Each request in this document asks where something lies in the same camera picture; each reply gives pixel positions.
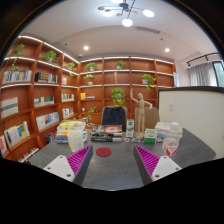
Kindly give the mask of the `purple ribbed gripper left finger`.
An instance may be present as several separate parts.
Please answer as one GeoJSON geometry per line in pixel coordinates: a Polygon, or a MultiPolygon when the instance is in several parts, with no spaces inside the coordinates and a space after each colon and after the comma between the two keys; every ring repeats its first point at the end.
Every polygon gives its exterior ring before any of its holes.
{"type": "Polygon", "coordinates": [[[44,170],[81,186],[92,155],[93,146],[89,145],[69,156],[59,155],[44,170]]]}

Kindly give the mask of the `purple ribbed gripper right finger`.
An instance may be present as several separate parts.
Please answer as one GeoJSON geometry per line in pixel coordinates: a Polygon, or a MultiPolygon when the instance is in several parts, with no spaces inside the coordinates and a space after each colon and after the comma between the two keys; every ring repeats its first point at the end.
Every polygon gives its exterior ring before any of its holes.
{"type": "Polygon", "coordinates": [[[144,185],[181,170],[181,167],[168,156],[159,157],[138,145],[134,146],[133,155],[144,185]]]}

